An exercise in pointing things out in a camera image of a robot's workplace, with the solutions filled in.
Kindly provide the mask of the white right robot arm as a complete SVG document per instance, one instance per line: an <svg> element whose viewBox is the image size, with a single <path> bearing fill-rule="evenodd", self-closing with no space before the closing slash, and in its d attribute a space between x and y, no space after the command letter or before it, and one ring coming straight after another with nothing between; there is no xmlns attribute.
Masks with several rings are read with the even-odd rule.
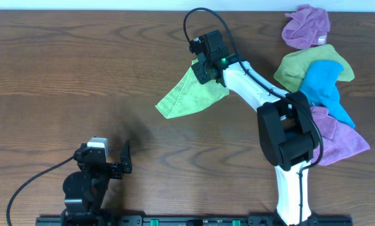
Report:
<svg viewBox="0 0 375 226"><path fill-rule="evenodd" d="M199 83L221 83L256 111L261 150L277 175L278 216L285 225L302 225L312 214L307 176L313 150L322 145L306 96L272 85L236 55L199 53L193 72Z"/></svg>

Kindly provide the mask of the light green cloth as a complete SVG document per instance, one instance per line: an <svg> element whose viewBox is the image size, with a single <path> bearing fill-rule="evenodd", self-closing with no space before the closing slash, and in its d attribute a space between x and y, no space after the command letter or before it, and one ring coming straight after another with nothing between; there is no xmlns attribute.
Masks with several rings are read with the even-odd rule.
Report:
<svg viewBox="0 0 375 226"><path fill-rule="evenodd" d="M229 94L229 89L214 80L201 85L189 67L178 84L155 107L166 119L172 119L201 112Z"/></svg>

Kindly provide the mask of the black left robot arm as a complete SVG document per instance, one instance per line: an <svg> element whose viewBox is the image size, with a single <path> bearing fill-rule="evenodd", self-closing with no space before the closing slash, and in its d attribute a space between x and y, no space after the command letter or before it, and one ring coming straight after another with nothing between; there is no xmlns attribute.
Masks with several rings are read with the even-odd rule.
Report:
<svg viewBox="0 0 375 226"><path fill-rule="evenodd" d="M121 180L132 172L130 141L120 152L119 163L108 163L108 139L93 137L82 143L73 159L79 171L63 182L66 209L61 214L62 225L112 225L115 220L101 209L111 179Z"/></svg>

